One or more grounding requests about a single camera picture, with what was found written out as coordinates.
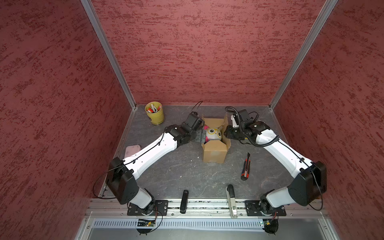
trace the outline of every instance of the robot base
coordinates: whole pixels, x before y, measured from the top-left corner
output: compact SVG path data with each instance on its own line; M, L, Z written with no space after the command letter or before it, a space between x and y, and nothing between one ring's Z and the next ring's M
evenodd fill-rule
M262 217L265 216L261 211L259 207L259 200L246 200L244 201L246 206L247 215L250 217ZM276 216L287 216L287 213L285 212L285 209L283 206L279 207L276 211Z
M157 207L157 210L161 212L163 216L167 215L168 210L168 201L167 200L155 200L155 207ZM149 215L144 215L144 210L139 208L137 205L129 203L128 216L154 216L155 211L152 211Z

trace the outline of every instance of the gray tabletop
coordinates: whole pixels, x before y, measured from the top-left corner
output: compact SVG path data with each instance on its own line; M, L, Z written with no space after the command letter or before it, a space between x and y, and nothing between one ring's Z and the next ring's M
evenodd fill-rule
M163 132L166 126L181 124L191 111L191 106L164 105L165 121L152 125L144 111L144 105L138 107L134 115L125 147L140 145L144 148ZM267 123L276 134L281 134L268 107L236 106L237 110L256 111L259 119ZM224 106L201 106L198 110L206 118L222 118L226 113ZM250 174L246 181L240 179L244 160L250 153ZM141 188L146 188L155 198L181 198L183 190L189 191L189 197L226 198L225 188L232 184L237 198L259 199L272 189L287 186L293 178L267 150L251 145L242 145L231 140L223 164L204 163L203 150L198 142L190 142L166 154L152 164L137 180Z

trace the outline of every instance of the yellow cup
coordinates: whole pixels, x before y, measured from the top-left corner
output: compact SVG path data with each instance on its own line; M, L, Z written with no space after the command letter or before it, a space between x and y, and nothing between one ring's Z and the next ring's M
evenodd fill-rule
M160 110L156 113L149 113L147 110L151 108L151 104L155 106L156 109L158 109L160 106ZM163 106L159 102L150 102L145 106L145 112L147 113L149 120L152 124L158 125L164 122L164 112L163 112Z

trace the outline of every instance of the coiled black cable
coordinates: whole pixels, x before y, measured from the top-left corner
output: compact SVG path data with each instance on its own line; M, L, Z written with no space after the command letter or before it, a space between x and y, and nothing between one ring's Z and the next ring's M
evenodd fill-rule
M246 132L244 131L243 125L240 123L240 114L239 114L239 112L236 110L236 108L231 107L231 106L226 106L226 107L225 107L225 111L226 111L226 112L229 112L229 113L235 113L235 118L237 119L237 122L239 123L239 130L240 130L240 132L241 132L244 136L246 136L246 137L248 138L249 142L250 142L252 145L254 145L255 147L267 147L267 146L272 145L272 144L274 144L275 142L279 141L280 136L279 136L279 135L276 135L276 137L275 137L274 139L272 139L270 142L267 142L267 143L265 143L265 144L257 144L257 143L255 143L255 142L251 139L251 137L249 136L249 134L246 133Z

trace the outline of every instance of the orange box cutter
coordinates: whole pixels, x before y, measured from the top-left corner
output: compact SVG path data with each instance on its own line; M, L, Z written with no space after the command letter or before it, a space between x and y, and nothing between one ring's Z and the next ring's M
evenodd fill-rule
M247 180L249 177L249 168L251 165L251 161L249 160L249 156L251 156L251 155L247 152L247 158L245 159L243 171L241 172L241 180L244 180L244 181Z

